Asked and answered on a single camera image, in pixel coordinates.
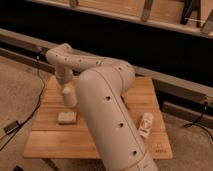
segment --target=table leg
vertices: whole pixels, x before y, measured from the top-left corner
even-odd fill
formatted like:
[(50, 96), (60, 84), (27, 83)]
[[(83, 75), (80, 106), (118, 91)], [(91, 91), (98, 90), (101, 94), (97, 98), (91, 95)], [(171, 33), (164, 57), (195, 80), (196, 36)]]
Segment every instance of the table leg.
[(51, 159), (42, 159), (49, 167), (51, 167), (54, 171), (60, 171), (60, 169), (55, 165), (55, 163)]

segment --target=circular hole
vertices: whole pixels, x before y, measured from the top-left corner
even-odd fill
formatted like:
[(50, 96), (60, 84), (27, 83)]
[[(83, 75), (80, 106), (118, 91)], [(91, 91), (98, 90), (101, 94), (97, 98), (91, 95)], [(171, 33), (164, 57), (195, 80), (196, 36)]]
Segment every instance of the circular hole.
[(106, 100), (106, 101), (109, 101), (110, 99), (111, 99), (110, 96), (106, 96), (106, 97), (104, 98), (104, 100)]
[(132, 155), (135, 156), (137, 154), (137, 151), (133, 151)]
[(120, 123), (120, 124), (119, 124), (119, 127), (120, 127), (120, 128), (122, 128), (123, 126), (124, 126), (124, 124), (123, 124), (123, 123)]

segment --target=floor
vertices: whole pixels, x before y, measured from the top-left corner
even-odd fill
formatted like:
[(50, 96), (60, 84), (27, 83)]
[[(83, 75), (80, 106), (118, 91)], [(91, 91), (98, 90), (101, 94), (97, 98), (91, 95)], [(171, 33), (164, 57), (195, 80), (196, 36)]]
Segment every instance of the floor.
[[(41, 72), (44, 79), (50, 74)], [(36, 69), (0, 57), (0, 137), (2, 130), (13, 120), (22, 122), (30, 115), (36, 105), (38, 94), (42, 88)], [(186, 121), (172, 115), (163, 114), (174, 158), (172, 160), (156, 160), (162, 171), (210, 171), (213, 168), (213, 144), (209, 137), (199, 128), (181, 128)], [(41, 159), (24, 159), (23, 151), (30, 133), (30, 120), (0, 152), (0, 171), (12, 171), (20, 166), (25, 171), (51, 171)], [(0, 147), (8, 139), (0, 141)], [(62, 171), (102, 171), (104, 166), (100, 160), (67, 160), (54, 159)]]

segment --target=small wooden block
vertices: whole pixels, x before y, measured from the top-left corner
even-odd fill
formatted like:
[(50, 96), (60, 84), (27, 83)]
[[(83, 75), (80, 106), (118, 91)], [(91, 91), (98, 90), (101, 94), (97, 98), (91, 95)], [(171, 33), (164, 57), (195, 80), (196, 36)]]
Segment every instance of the small wooden block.
[(69, 112), (59, 112), (58, 123), (61, 125), (75, 124), (77, 113), (74, 111)]

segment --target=white object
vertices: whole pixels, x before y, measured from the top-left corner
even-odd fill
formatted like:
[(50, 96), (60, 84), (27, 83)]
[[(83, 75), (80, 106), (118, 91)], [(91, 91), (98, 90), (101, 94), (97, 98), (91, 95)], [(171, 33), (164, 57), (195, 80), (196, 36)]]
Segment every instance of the white object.
[(58, 114), (58, 123), (59, 124), (75, 124), (77, 118), (77, 113), (72, 112), (60, 112)]
[(74, 55), (70, 49), (63, 44), (46, 57), (56, 72), (60, 68), (63, 84), (69, 79), (63, 79), (67, 72), (61, 71), (84, 71), (76, 83), (76, 97), (106, 170), (158, 170), (121, 99), (135, 80), (133, 67), (118, 59)]
[(152, 123), (153, 123), (153, 114), (150, 112), (145, 112), (143, 114), (143, 117), (141, 119), (138, 131), (140, 136), (142, 136), (143, 138), (148, 138), (150, 131), (152, 129)]
[(74, 107), (77, 104), (74, 83), (65, 85), (61, 94), (62, 94), (65, 106)]

